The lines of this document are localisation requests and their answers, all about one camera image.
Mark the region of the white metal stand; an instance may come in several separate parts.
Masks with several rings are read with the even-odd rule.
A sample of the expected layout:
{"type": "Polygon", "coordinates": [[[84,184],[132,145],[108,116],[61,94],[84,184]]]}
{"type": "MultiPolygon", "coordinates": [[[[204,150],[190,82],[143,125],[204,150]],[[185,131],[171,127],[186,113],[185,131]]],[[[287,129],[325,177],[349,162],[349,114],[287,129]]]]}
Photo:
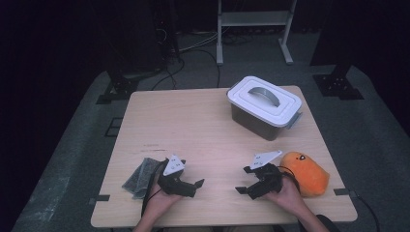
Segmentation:
{"type": "Polygon", "coordinates": [[[284,61],[287,65],[294,63],[287,46],[287,40],[298,0],[291,0],[291,5],[285,11],[269,12],[224,12],[222,10],[222,0],[218,0],[218,19],[217,19],[217,45],[216,63],[223,64],[223,43],[222,29],[228,27],[256,27],[256,26],[283,26],[284,32],[278,39],[284,61]]]}

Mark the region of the black tape strip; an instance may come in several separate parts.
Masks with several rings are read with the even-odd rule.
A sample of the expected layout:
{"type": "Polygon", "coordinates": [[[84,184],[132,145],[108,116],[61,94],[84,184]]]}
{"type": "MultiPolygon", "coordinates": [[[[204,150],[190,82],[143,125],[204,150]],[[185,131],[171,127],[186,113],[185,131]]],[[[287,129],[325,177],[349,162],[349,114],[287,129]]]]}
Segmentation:
{"type": "Polygon", "coordinates": [[[349,189],[349,188],[335,188],[334,193],[337,196],[348,195],[351,198],[357,198],[358,197],[358,194],[356,193],[356,191],[354,191],[352,189],[349,189]]]}
{"type": "Polygon", "coordinates": [[[88,204],[95,205],[97,202],[109,201],[109,198],[110,198],[110,194],[100,194],[100,195],[90,198],[88,201],[88,204]]]}

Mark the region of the transparent grey storage box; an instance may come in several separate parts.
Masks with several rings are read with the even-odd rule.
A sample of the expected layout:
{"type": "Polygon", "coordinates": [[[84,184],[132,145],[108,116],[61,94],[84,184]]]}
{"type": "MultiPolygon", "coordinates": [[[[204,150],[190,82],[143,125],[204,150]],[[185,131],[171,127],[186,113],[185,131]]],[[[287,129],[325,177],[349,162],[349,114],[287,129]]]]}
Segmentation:
{"type": "Polygon", "coordinates": [[[247,113],[245,110],[239,108],[234,104],[231,105],[231,114],[232,119],[236,123],[255,133],[256,135],[264,138],[265,140],[275,140],[278,137],[279,133],[282,131],[282,128],[278,128],[266,122],[263,122],[262,120],[256,118],[255,116],[252,116],[251,114],[247,113]]]}

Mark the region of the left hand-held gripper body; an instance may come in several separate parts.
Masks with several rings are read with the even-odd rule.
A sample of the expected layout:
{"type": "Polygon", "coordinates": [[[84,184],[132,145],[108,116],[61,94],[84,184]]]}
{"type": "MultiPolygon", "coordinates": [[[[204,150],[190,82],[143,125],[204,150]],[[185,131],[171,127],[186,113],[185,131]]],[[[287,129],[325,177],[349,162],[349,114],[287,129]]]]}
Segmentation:
{"type": "Polygon", "coordinates": [[[165,160],[164,168],[158,178],[158,185],[165,193],[184,196],[184,183],[180,180],[184,169],[185,167],[182,166],[181,160],[176,155],[165,160]]]}

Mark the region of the orange plush toy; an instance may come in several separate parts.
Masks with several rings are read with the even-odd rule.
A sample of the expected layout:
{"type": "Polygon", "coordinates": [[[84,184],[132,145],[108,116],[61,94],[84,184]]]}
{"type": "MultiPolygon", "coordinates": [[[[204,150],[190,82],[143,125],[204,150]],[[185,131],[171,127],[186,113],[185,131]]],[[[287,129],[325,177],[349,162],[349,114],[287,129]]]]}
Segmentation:
{"type": "Polygon", "coordinates": [[[330,174],[308,155],[289,152],[281,158],[280,166],[294,175],[302,196],[316,197],[326,192],[330,174]]]}

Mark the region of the white lid with grey handle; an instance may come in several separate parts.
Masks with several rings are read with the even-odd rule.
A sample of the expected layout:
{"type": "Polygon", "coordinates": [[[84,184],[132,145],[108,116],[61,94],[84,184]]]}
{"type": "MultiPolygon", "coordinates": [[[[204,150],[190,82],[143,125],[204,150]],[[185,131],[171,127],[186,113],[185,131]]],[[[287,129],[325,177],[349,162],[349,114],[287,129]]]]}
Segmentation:
{"type": "Polygon", "coordinates": [[[298,96],[256,76],[244,77],[226,95],[233,106],[273,127],[291,129],[302,116],[298,96]]]}

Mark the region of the black stand base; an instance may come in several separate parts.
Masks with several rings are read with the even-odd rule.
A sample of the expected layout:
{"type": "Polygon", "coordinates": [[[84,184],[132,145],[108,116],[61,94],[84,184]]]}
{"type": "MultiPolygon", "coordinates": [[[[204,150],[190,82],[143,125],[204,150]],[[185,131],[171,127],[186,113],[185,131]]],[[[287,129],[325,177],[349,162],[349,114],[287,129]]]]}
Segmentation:
{"type": "Polygon", "coordinates": [[[109,83],[105,91],[99,95],[97,104],[110,104],[113,101],[128,100],[136,91],[139,79],[130,72],[108,70],[109,83]]]}
{"type": "Polygon", "coordinates": [[[331,73],[315,74],[313,79],[324,97],[338,97],[343,101],[362,100],[361,92],[347,79],[350,64],[338,64],[331,73]]]}

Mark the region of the person's left hand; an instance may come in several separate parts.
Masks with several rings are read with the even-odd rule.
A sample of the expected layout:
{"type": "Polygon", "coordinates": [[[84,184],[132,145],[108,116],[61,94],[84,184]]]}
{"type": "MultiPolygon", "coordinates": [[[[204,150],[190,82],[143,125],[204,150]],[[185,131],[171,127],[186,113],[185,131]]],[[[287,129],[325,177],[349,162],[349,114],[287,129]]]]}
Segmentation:
{"type": "Polygon", "coordinates": [[[167,194],[158,184],[154,184],[151,188],[144,215],[160,217],[181,199],[181,195],[167,194]]]}

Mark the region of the grey fluffy cloth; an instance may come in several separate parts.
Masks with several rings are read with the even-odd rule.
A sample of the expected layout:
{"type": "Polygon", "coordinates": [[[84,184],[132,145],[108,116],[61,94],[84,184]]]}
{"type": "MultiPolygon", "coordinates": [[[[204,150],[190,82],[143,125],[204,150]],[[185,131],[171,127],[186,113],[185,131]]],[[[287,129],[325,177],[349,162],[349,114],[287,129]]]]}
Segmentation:
{"type": "Polygon", "coordinates": [[[122,185],[122,188],[131,193],[133,199],[143,199],[147,193],[151,175],[160,164],[158,160],[145,158],[122,185]]]}

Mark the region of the person's right hand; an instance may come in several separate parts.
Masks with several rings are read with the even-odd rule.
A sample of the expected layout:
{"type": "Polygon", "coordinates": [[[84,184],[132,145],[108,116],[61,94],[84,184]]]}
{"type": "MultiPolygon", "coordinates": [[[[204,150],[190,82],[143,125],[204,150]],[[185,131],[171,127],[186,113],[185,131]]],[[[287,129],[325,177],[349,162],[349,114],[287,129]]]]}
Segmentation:
{"type": "Polygon", "coordinates": [[[282,178],[282,188],[280,192],[270,191],[264,197],[291,215],[298,216],[304,209],[305,202],[298,192],[296,185],[289,177],[282,178]]]}

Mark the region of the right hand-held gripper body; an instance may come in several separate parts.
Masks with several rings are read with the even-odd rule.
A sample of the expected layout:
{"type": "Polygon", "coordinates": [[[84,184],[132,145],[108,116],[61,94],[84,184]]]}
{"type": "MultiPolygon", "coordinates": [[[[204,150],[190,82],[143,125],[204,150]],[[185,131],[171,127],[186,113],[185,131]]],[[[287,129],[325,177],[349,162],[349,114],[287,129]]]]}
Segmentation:
{"type": "Polygon", "coordinates": [[[282,188],[281,172],[272,164],[272,160],[282,154],[281,150],[256,154],[249,166],[258,182],[249,188],[250,197],[260,197],[268,192],[280,192],[282,188]]]}

